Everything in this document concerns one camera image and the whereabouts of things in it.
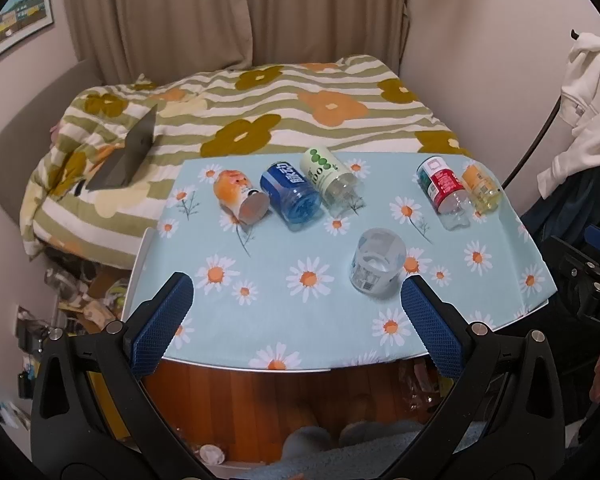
picture frame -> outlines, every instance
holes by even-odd
[[[53,23],[51,0],[8,0],[0,11],[0,56]]]

headboard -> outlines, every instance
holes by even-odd
[[[0,206],[16,225],[27,181],[49,150],[49,130],[81,91],[101,84],[95,64],[81,61],[43,89],[0,132]]]

white hoodie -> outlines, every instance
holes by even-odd
[[[584,32],[569,54],[560,117],[572,127],[573,144],[538,175],[547,198],[568,176],[600,166],[600,38]]]

white wall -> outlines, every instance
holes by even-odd
[[[0,130],[40,90],[77,62],[64,2],[51,3],[55,25],[0,59]],[[44,269],[42,258],[29,263],[18,228],[0,209],[0,400],[13,400],[27,411],[28,403],[18,400],[16,375],[22,371],[22,352],[11,328],[16,304],[39,317],[50,316],[53,293],[42,281]],[[26,431],[8,433],[21,449],[29,452]]]
[[[504,180],[560,94],[570,31],[600,35],[589,0],[409,0],[400,77],[461,144]],[[519,213],[539,198],[536,174],[571,141],[557,119],[507,189]]]

striped floral bedding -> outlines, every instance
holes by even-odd
[[[129,129],[158,106],[155,140],[125,189],[87,191],[88,181]],[[248,153],[332,150],[462,153],[456,136],[371,56],[337,63],[199,73],[156,87],[85,90],[66,110],[58,140],[31,175],[20,212],[29,256],[50,244],[130,269],[184,160]],[[199,179],[213,179],[213,165]],[[187,190],[194,196],[195,190]]]

